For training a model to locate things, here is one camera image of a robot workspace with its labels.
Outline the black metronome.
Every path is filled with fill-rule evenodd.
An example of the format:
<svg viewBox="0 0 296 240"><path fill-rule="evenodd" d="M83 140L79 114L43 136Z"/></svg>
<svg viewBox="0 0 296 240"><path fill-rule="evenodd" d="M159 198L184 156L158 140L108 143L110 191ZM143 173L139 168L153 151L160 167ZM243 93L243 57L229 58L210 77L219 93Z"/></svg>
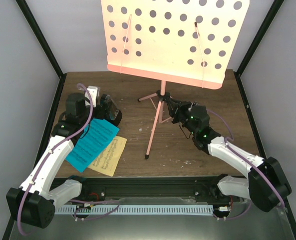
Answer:
<svg viewBox="0 0 296 240"><path fill-rule="evenodd" d="M122 120L122 116L122 111L113 98L108 94L103 94L100 98L100 117L117 127Z"/></svg>

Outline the blue sheet music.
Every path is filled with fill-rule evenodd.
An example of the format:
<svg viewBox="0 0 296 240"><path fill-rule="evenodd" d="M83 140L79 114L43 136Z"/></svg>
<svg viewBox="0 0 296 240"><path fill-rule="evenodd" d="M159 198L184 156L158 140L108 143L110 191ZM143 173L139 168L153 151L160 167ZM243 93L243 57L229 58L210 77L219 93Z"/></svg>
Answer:
<svg viewBox="0 0 296 240"><path fill-rule="evenodd" d="M119 128L105 119L93 119L85 128L85 133L79 138L66 160L80 173L106 149Z"/></svg>

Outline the yellow sheet music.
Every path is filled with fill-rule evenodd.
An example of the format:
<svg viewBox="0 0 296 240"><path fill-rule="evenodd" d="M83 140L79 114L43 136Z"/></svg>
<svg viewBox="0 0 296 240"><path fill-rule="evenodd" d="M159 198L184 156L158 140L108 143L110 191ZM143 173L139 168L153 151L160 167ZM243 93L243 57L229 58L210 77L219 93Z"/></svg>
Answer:
<svg viewBox="0 0 296 240"><path fill-rule="evenodd" d="M109 177L114 176L126 143L126 138L115 136L88 168Z"/></svg>

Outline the pink music stand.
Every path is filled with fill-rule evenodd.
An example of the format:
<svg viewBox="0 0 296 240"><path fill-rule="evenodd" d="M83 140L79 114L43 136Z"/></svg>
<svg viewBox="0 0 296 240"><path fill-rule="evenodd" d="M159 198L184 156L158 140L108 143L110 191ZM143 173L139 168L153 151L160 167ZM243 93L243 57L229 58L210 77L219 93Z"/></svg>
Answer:
<svg viewBox="0 0 296 240"><path fill-rule="evenodd" d="M220 89L248 0L103 0L107 68L166 83Z"/></svg>

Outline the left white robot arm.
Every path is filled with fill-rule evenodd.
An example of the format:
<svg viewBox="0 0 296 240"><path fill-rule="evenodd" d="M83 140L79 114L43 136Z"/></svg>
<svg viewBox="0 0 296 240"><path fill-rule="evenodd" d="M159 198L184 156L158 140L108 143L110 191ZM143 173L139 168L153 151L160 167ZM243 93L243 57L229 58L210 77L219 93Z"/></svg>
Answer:
<svg viewBox="0 0 296 240"><path fill-rule="evenodd" d="M83 96L89 103L90 112L81 127L73 126L68 136L54 135L50 138L41 159L19 188L10 188L6 194L10 214L17 221L19 232L25 234L22 224L46 228L52 221L55 211L75 198L86 201L90 189L77 180L68 179L55 189L51 184L63 161L72 152L79 138L85 135L93 119L93 111L99 97L99 88L88 87Z"/></svg>

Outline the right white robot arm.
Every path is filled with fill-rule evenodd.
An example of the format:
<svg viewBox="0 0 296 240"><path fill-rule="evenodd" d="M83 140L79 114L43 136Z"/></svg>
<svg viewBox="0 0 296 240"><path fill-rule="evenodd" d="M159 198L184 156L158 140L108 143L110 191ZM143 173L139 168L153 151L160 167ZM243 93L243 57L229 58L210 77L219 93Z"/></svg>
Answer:
<svg viewBox="0 0 296 240"><path fill-rule="evenodd" d="M196 102L163 98L172 123L180 123L192 135L197 149L235 168L242 177L222 177L210 188L210 197L220 202L226 196L249 199L264 212L279 206L292 189L279 161L274 157L253 155L232 144L233 137L224 137L210 127L210 111Z"/></svg>

